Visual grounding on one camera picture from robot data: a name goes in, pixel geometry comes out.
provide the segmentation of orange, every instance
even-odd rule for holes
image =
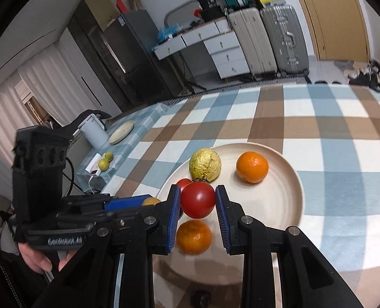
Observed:
[[[260,154],[247,151],[237,160],[237,173],[249,183],[260,183],[268,174],[268,162]]]
[[[209,248],[212,234],[203,221],[190,220],[181,224],[175,238],[182,252],[188,255],[199,255]]]

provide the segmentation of red object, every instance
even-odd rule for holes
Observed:
[[[193,219],[202,219],[215,206],[214,189],[206,182],[191,182],[181,192],[181,208]]]
[[[180,179],[180,180],[176,183],[176,185],[178,185],[178,186],[180,187],[180,190],[183,191],[183,189],[184,189],[187,185],[189,185],[190,183],[191,183],[191,180],[190,180],[190,179],[188,179],[188,178],[182,178],[182,179]]]
[[[196,9],[195,11],[194,11],[194,16],[195,17],[198,17],[198,18],[201,18],[201,16],[200,16],[200,13],[203,11],[203,9]]]
[[[125,13],[128,13],[129,10],[126,8],[126,6],[124,5],[123,1],[121,0],[117,0],[115,2],[115,5],[117,6],[117,9],[119,10],[119,12],[121,12],[122,14],[125,14]]]

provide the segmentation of tablecloth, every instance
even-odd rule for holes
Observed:
[[[364,307],[377,307],[380,94],[367,88],[294,84],[188,99],[154,124],[104,192],[156,196],[168,176],[197,149],[245,141],[272,147],[297,170],[305,193],[300,228]],[[213,293],[212,307],[240,304],[241,286],[191,283],[157,258],[156,306],[189,307],[189,293],[197,288]]]
[[[107,134],[111,136],[115,130],[117,130],[124,123],[129,120],[134,121],[133,130],[130,134],[120,141],[118,144],[111,145],[108,141],[99,149],[93,148],[92,151],[86,156],[84,161],[76,168],[77,183],[80,185],[84,192],[90,190],[88,181],[90,174],[86,171],[87,165],[93,159],[93,157],[99,153],[103,155],[107,151],[111,151],[114,154],[114,160],[110,163],[110,167],[107,171],[103,171],[100,177],[93,179],[90,185],[93,188],[101,190],[114,176],[116,171],[123,164],[126,157],[134,149],[134,147],[140,142],[140,140],[147,134],[152,128],[155,122],[162,117],[169,109],[165,104],[154,104],[148,108],[144,108],[140,111],[134,112],[126,117],[117,120],[111,128],[108,129]]]

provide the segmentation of clothes pile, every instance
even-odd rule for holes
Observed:
[[[380,63],[368,61],[368,66],[348,75],[349,84],[367,86],[380,93]]]

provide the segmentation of human hand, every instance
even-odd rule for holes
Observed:
[[[43,271],[51,271],[53,268],[51,261],[40,251],[34,250],[28,243],[19,243],[18,249],[26,264],[34,271],[42,274]],[[67,264],[67,262],[74,256],[77,250],[70,250],[66,258],[60,260],[59,271]]]

